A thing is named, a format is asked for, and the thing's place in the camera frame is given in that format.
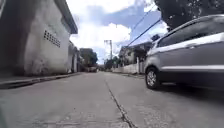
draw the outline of utility pole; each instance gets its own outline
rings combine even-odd
[[[110,59],[113,59],[113,45],[112,45],[112,40],[104,40],[104,43],[109,44],[110,45]]]

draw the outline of house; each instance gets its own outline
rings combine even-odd
[[[75,73],[78,72],[78,49],[70,41],[68,48],[68,72]]]
[[[137,63],[137,58],[140,62],[144,61],[151,45],[152,42],[145,42],[134,46],[124,46],[120,50],[119,58],[124,65]]]
[[[66,1],[2,1],[5,3],[0,10],[0,72],[67,73],[71,59],[69,38],[78,33],[78,28]]]

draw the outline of car door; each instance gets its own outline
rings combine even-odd
[[[158,56],[161,60],[161,71],[166,74],[167,81],[191,81],[188,67],[195,65],[195,42],[192,40],[195,25],[186,25],[162,39],[157,46]]]
[[[224,73],[224,17],[214,17],[197,24],[192,49],[194,63],[185,67],[191,71],[192,81],[197,86],[221,85]]]

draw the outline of sky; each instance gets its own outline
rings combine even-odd
[[[99,64],[110,55],[110,47],[104,40],[112,40],[112,51],[116,56],[122,46],[129,44],[161,17],[153,0],[67,0],[67,3],[79,31],[71,35],[70,40],[78,48],[92,48],[97,53]],[[149,14],[134,28],[148,11]],[[161,21],[132,45],[165,33],[167,24]]]

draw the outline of curb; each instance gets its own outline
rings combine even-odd
[[[117,75],[122,75],[122,76],[127,76],[127,77],[133,77],[133,78],[138,78],[138,79],[144,79],[144,75],[133,75],[133,74],[126,74],[126,73],[116,73],[116,72],[111,72],[113,74]]]
[[[72,77],[72,76],[81,75],[81,74],[82,73],[75,73],[75,74],[69,74],[69,75],[59,75],[59,76],[48,76],[48,77],[39,77],[39,78],[28,78],[28,79],[23,79],[23,80],[2,81],[2,82],[0,82],[0,89],[19,88],[19,87],[29,86],[29,85],[32,85],[35,83],[57,80],[57,79]]]

